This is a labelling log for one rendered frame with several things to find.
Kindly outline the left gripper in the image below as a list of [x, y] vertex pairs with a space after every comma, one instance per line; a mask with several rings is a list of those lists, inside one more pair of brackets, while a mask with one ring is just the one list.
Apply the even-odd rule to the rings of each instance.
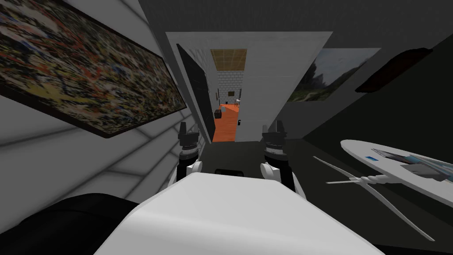
[[199, 132], [187, 133], [186, 122], [181, 122], [180, 133], [178, 139], [180, 140], [180, 146], [182, 147], [193, 147], [199, 142]]

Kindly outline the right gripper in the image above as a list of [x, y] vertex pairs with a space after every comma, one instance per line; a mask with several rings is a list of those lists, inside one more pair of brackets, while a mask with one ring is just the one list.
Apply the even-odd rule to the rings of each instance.
[[266, 146], [283, 146], [285, 144], [286, 132], [281, 120], [276, 121], [276, 132], [268, 132], [267, 125], [263, 125], [262, 136]]

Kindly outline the black door leaf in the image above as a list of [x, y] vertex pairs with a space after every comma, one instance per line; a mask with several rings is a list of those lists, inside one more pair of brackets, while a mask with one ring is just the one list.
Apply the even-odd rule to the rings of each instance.
[[215, 121], [211, 107], [210, 92], [207, 83], [205, 71], [196, 63], [196, 61], [184, 50], [180, 44], [177, 44], [189, 83], [192, 87], [196, 103], [202, 115], [207, 135], [213, 141], [215, 133]]

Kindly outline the landscape picture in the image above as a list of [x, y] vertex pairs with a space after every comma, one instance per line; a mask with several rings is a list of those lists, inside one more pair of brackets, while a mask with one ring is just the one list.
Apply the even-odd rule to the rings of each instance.
[[324, 101], [380, 48], [323, 48], [287, 102]]

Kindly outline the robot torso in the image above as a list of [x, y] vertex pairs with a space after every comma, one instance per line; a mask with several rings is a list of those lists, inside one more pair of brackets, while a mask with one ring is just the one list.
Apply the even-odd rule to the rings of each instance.
[[192, 173], [138, 204], [94, 255], [384, 255], [274, 180]]

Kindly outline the white round table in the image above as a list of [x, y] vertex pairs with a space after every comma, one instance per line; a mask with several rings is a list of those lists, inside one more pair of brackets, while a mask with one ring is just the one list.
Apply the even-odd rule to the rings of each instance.
[[429, 241], [433, 241], [432, 237], [419, 229], [371, 185], [403, 184], [453, 208], [453, 164], [359, 140], [347, 139], [341, 141], [340, 144], [344, 151], [380, 174], [356, 177], [328, 162], [323, 160], [320, 162], [346, 176], [349, 179], [348, 183], [356, 183], [363, 187], [419, 234]]

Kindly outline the dark brown oblong shape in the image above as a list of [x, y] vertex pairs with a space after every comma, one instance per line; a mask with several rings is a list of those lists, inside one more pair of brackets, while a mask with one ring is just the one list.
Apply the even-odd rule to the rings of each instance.
[[396, 55], [357, 87], [355, 92], [373, 93], [380, 90], [432, 52], [433, 49], [416, 48]]

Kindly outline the abstract speckled painting, dark frame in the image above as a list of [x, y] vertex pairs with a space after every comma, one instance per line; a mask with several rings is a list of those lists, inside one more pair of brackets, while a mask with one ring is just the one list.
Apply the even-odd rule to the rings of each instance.
[[186, 108], [163, 57], [64, 0], [0, 0], [0, 95], [107, 139]]

